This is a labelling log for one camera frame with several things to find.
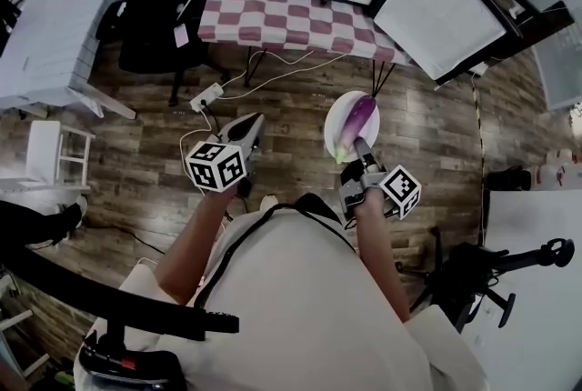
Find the red and white checkered tablecloth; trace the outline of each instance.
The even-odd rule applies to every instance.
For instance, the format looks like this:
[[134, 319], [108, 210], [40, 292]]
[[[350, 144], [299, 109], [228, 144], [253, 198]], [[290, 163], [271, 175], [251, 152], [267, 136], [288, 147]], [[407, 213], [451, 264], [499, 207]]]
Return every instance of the red and white checkered tablecloth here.
[[198, 36], [271, 50], [319, 50], [410, 65], [358, 6], [320, 0], [207, 0]]

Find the black tripod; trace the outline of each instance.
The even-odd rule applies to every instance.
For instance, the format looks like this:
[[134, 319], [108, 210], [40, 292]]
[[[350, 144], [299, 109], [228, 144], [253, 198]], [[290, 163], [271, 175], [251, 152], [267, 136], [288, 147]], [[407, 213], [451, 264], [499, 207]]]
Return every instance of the black tripod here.
[[446, 262], [443, 261], [443, 250], [438, 228], [430, 230], [436, 239], [435, 271], [432, 273], [416, 270], [406, 270], [401, 263], [396, 263], [399, 273], [421, 276], [425, 278], [426, 288], [416, 302], [410, 307], [413, 312], [429, 296], [431, 304], [443, 309], [447, 318], [460, 333], [466, 323], [469, 323], [477, 314], [477, 308], [471, 314], [471, 307], [476, 296], [487, 296], [504, 313], [499, 322], [503, 327], [516, 300], [511, 294], [506, 300], [491, 290], [491, 282], [508, 271], [519, 270], [527, 266], [566, 266], [574, 255], [574, 242], [571, 239], [552, 239], [537, 250], [515, 254], [511, 256], [508, 250], [491, 252], [483, 246], [473, 246], [463, 243], [454, 247]]

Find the person's foot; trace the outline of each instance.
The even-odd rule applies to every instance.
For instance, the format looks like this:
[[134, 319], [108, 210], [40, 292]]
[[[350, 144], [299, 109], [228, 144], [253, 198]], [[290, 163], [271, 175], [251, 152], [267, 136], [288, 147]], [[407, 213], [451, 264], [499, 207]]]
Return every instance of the person's foot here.
[[76, 198], [75, 203], [79, 206], [79, 208], [81, 208], [81, 219], [75, 227], [75, 229], [77, 229], [81, 223], [83, 223], [83, 218], [85, 218], [85, 214], [87, 213], [88, 203], [84, 195], [79, 195], [79, 197]]
[[265, 195], [261, 200], [261, 212], [266, 212], [269, 208], [277, 205], [279, 201], [274, 195]]

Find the eggplant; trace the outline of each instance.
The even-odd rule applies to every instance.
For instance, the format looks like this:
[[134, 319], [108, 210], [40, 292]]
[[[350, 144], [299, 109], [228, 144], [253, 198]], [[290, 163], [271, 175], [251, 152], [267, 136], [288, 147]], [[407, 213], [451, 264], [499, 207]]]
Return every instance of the eggplant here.
[[376, 100], [370, 95], [363, 95], [352, 107], [336, 144], [336, 162], [338, 165], [346, 160], [349, 149], [375, 109]]

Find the power outlet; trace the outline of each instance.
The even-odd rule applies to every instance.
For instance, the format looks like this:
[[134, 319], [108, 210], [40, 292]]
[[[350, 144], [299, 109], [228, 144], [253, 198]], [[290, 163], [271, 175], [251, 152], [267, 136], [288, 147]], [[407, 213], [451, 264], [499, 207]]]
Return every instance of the power outlet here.
[[206, 101], [207, 105], [210, 105], [214, 102], [219, 96], [221, 96], [225, 91], [222, 90], [222, 87], [219, 83], [215, 82], [210, 87], [208, 87], [202, 94], [195, 96], [192, 100], [190, 100], [190, 105], [192, 109], [197, 113], [200, 113], [204, 108], [202, 105], [202, 101]]

